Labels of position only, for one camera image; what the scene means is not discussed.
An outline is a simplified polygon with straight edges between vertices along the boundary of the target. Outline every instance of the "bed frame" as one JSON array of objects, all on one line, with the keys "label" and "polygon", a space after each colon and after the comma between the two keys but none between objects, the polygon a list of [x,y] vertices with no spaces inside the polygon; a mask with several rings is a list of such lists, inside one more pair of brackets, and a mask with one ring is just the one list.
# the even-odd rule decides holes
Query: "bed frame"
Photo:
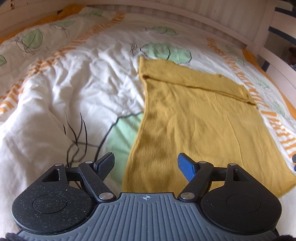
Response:
[{"label": "bed frame", "polygon": [[270,30],[296,41],[296,18],[278,10],[286,0],[7,0],[0,6],[0,38],[76,3],[156,15],[199,27],[209,37],[251,50],[296,107],[296,71],[264,47]]}]

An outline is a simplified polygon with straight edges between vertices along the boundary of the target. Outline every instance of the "silver screw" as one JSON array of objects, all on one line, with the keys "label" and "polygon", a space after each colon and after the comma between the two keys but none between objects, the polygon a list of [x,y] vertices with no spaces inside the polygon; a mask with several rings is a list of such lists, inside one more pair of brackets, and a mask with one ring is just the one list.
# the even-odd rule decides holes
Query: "silver screw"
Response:
[{"label": "silver screw", "polygon": [[114,195],[110,192],[103,192],[99,195],[99,198],[102,199],[102,200],[109,200],[111,198],[113,198]]},{"label": "silver screw", "polygon": [[181,193],[180,197],[184,200],[190,200],[195,197],[195,195],[192,192],[183,192]]}]

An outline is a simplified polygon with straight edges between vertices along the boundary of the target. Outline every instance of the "gray gripper base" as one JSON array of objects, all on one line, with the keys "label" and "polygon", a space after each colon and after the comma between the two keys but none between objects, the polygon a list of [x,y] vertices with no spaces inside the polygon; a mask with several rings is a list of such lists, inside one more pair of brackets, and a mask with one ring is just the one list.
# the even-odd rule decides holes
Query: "gray gripper base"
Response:
[{"label": "gray gripper base", "polygon": [[272,231],[257,235],[227,233],[207,222],[193,203],[176,200],[172,193],[122,193],[111,203],[99,204],[81,226],[57,235],[18,234],[28,241],[268,241]]}]

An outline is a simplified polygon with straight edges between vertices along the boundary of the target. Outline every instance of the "yellow cloth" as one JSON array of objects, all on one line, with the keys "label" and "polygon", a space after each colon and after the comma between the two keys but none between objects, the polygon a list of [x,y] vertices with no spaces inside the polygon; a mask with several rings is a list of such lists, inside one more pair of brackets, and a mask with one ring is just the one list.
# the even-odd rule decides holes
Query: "yellow cloth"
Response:
[{"label": "yellow cloth", "polygon": [[296,184],[244,86],[166,60],[140,58],[139,74],[145,111],[124,192],[178,195],[188,183],[178,169],[180,152],[216,167],[235,162],[277,197]]}]

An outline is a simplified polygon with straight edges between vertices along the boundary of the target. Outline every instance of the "mustard yellow garment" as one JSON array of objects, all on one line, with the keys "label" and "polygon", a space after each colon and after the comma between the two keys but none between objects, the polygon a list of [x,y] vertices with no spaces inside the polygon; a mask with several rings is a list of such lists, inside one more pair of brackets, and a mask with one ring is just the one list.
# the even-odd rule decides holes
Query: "mustard yellow garment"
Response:
[{"label": "mustard yellow garment", "polygon": [[124,192],[178,195],[188,183],[178,169],[180,152],[216,167],[235,162],[277,197],[296,184],[244,86],[166,60],[140,58],[139,74],[145,111]]}]

